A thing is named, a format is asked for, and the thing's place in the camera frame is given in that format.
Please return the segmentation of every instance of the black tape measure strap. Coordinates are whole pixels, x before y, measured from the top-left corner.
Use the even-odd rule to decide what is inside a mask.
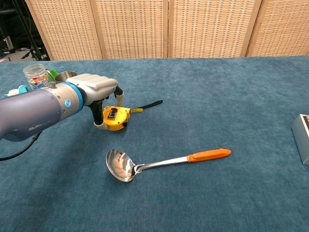
[[[162,102],[163,102],[163,100],[159,100],[159,101],[153,102],[153,103],[148,104],[148,105],[145,105],[145,106],[136,107],[136,108],[134,108],[134,109],[147,109],[147,108],[153,107],[153,106],[155,106],[155,105],[159,105],[159,104],[161,104]]]

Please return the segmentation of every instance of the tape measure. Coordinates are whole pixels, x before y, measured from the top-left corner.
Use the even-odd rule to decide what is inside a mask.
[[[131,113],[143,112],[144,109],[159,105],[162,102],[163,101],[160,100],[134,109],[119,106],[106,106],[103,111],[104,124],[110,131],[119,131],[127,126]]]

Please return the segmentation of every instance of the clear plastic jar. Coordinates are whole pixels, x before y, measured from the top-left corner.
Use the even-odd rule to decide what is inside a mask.
[[[48,87],[48,72],[42,64],[32,64],[24,68],[24,74],[32,89]]]

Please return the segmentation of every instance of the blue table surface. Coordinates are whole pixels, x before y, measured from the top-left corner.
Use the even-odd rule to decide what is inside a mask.
[[[0,64],[0,94],[27,84],[32,63]],[[164,102],[117,132],[98,130],[84,107],[0,162],[0,231],[309,230],[309,167],[291,131],[309,114],[309,57],[42,63],[115,78],[126,107]],[[2,139],[0,156],[28,142]],[[231,155],[145,170],[130,183],[105,163],[112,148],[140,164],[220,147]]]

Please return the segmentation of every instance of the wooden frame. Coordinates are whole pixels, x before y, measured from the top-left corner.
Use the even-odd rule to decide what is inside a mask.
[[[246,56],[308,54],[308,12],[308,0],[263,0]]]
[[[60,27],[61,25],[55,25],[55,30],[53,31],[49,31],[47,30],[46,28],[44,28],[44,26],[42,27],[42,25],[47,25],[47,23],[49,22],[49,20],[47,19],[46,21],[44,17],[42,17],[41,15],[41,22],[39,21],[39,18],[38,15],[37,15],[37,12],[36,10],[34,9],[33,7],[33,3],[38,3],[38,4],[43,4],[44,2],[47,2],[47,3],[54,3],[55,6],[59,6],[59,1],[51,1],[51,0],[38,0],[37,2],[35,0],[26,0],[26,4],[29,8],[29,11],[32,15],[32,18],[35,22],[35,25],[38,29],[38,32],[42,38],[42,41],[44,43],[44,46],[46,48],[46,51],[50,57],[51,60],[55,60],[55,59],[70,59],[70,54],[65,54],[66,51],[71,51],[72,47],[70,46],[69,42],[68,41],[65,41],[64,40],[64,44],[61,44],[61,46],[59,46],[59,49],[60,50],[57,50],[57,46],[55,46],[55,41],[57,40],[57,38],[55,38],[55,33],[57,32],[57,30],[59,31],[60,29],[58,27]],[[75,3],[74,0],[71,0],[71,1],[65,1],[65,3],[68,3],[68,5],[70,5],[70,3]],[[80,44],[85,44],[86,48],[85,50],[79,50],[78,53],[76,54],[72,54],[72,57],[74,58],[71,58],[71,59],[93,59],[93,58],[98,58],[98,59],[102,59],[102,52],[101,52],[101,48],[99,46],[99,40],[98,40],[98,34],[97,34],[97,30],[96,30],[96,25],[95,25],[95,21],[94,21],[94,18],[93,18],[93,13],[92,13],[92,8],[91,8],[91,4],[90,4],[90,0],[83,0],[83,1],[80,1],[80,4],[82,4],[83,6],[86,6],[87,7],[87,11],[84,11],[84,14],[87,16],[87,20],[89,20],[90,24],[86,24],[88,28],[88,31],[89,33],[91,33],[91,39],[90,40],[90,44],[88,44],[87,42],[85,42],[85,39],[82,38],[81,40],[77,40],[78,41],[78,44],[76,45],[77,47],[74,48],[73,50],[78,50],[78,49],[81,49],[80,48]],[[65,26],[66,25],[62,25],[64,28],[63,30],[60,30],[62,33],[61,35],[63,37],[68,37],[68,39],[71,39],[71,40],[74,40],[76,41],[76,37],[73,37],[72,35],[74,34],[78,34],[79,33],[79,21],[76,21],[74,20],[74,18],[72,18],[72,20],[68,20],[71,19],[71,16],[74,15],[75,13],[75,9],[71,9],[71,8],[68,8],[68,9],[63,9],[63,11],[55,11],[54,13],[55,14],[60,14],[60,15],[65,15],[67,16],[67,25],[69,28],[73,29],[71,30],[69,33],[68,33],[68,36],[65,34]],[[60,57],[57,57],[55,54],[57,54],[57,52],[59,53],[63,53],[62,56]]]
[[[240,57],[246,56],[246,53],[247,53],[247,50],[248,50],[248,47],[249,47],[249,43],[250,43],[250,39],[251,39],[251,36],[252,36],[252,33],[253,33],[254,25],[255,25],[255,22],[256,22],[256,18],[257,18],[257,15],[259,13],[259,10],[260,10],[261,3],[263,1],[264,0],[255,0],[254,7],[253,7],[253,10],[252,10],[252,14],[251,14],[251,18],[250,18],[250,22],[249,22],[249,25],[248,25],[248,28],[247,28],[247,33],[246,33],[245,39],[243,41]]]
[[[250,5],[246,7],[241,2],[248,3]],[[261,2],[262,0],[236,0],[232,2],[227,1],[226,5],[224,1],[207,1],[202,3],[193,0],[169,0],[168,57],[244,57],[249,46],[249,41],[252,35]],[[239,17],[240,21],[231,22],[232,25],[228,25],[225,27],[222,21],[220,22],[220,17],[218,17],[218,14],[214,14],[213,12],[207,14],[203,12],[203,6],[207,6],[208,10],[210,11],[212,11],[213,9],[220,10],[221,13],[218,14],[222,14],[222,16],[224,16],[225,18],[233,18],[233,16],[237,16],[237,18]],[[183,16],[186,17],[187,21],[183,18],[177,19],[177,16],[175,15],[177,13],[175,12],[176,10],[182,12]],[[209,38],[206,38],[206,36],[208,36],[208,32],[204,30],[201,22],[197,21],[197,17],[195,16],[195,14],[201,15],[201,20],[204,20],[205,23],[207,23],[206,27],[210,27]],[[187,26],[192,29],[185,29],[184,31],[181,31],[184,28],[182,24],[188,24]],[[220,31],[223,28],[227,29],[229,27],[233,29],[233,41],[232,39],[229,39],[228,33]],[[178,38],[173,37],[175,36],[174,30],[179,30],[179,32],[176,32]],[[191,50],[190,48],[184,46],[187,50],[185,52],[182,52],[180,51],[180,44],[173,43],[175,42],[175,39],[179,41],[179,37],[180,39],[183,39],[182,44],[185,43],[185,33],[188,33],[186,34],[187,36],[191,36],[192,41],[190,40],[189,43],[192,43],[195,48]],[[221,40],[222,42],[219,42],[217,46],[214,46],[215,41],[213,42],[213,40],[215,40],[217,37],[219,37],[219,40]],[[232,43],[237,44],[238,47],[236,50],[233,50],[234,47]]]
[[[25,0],[25,2],[26,2],[27,6],[28,6],[28,8],[29,8],[29,11],[30,11],[30,14],[31,14],[31,16],[32,16],[32,18],[33,18],[33,21],[34,21],[34,23],[35,23],[35,26],[36,26],[37,29],[38,29],[38,32],[39,32],[40,37],[41,37],[41,39],[42,39],[42,41],[43,41],[43,44],[44,44],[45,49],[46,49],[46,51],[47,51],[47,53],[48,53],[48,56],[49,56],[50,60],[53,60],[53,59],[54,59],[54,58],[53,58],[53,54],[52,54],[51,50],[49,49],[48,42],[47,42],[47,40],[46,40],[46,38],[45,38],[45,36],[44,36],[44,33],[43,33],[42,29],[41,29],[41,26],[40,26],[40,24],[39,24],[39,22],[38,22],[38,18],[36,17],[36,14],[35,14],[35,12],[34,12],[34,10],[33,10],[33,8],[32,8],[32,5],[31,5],[31,3],[29,2],[29,0]]]
[[[162,49],[162,55],[160,56],[160,58],[167,58],[168,57],[168,20],[169,20],[168,19],[168,10],[169,10],[168,7],[169,7],[169,0],[158,0],[157,2],[161,2],[162,8],[163,8],[163,13],[162,13],[162,48],[161,48]],[[105,31],[105,28],[103,28],[103,26],[102,26],[101,20],[103,20],[103,19],[102,18],[100,19],[100,15],[98,14],[98,12],[100,12],[102,9],[98,9],[98,7],[97,7],[98,0],[90,0],[90,3],[91,3],[91,7],[92,7],[94,21],[95,21],[96,28],[97,28],[98,40],[99,40],[100,48],[101,48],[101,51],[102,51],[102,55],[103,55],[104,58],[112,58],[112,57],[110,57],[111,56],[110,52],[108,52],[109,48],[107,47],[108,44],[111,44],[111,40],[107,39],[107,37],[104,37],[104,34],[106,34],[106,31]],[[126,20],[119,22],[120,28],[124,27],[126,24],[130,24],[130,23],[127,22]],[[126,29],[123,29],[122,31],[117,31],[117,33],[118,34],[124,33],[125,35],[129,34],[129,35],[133,36],[134,39],[136,39],[135,38],[136,35],[134,34],[136,32],[136,29],[134,29],[135,26],[136,25],[134,25],[134,23],[133,23],[132,24],[133,29],[130,32],[129,32],[129,30],[126,31]],[[120,53],[121,57],[117,57],[117,58],[128,58],[128,57],[126,57],[125,54],[121,54],[122,51],[118,51],[118,53]]]

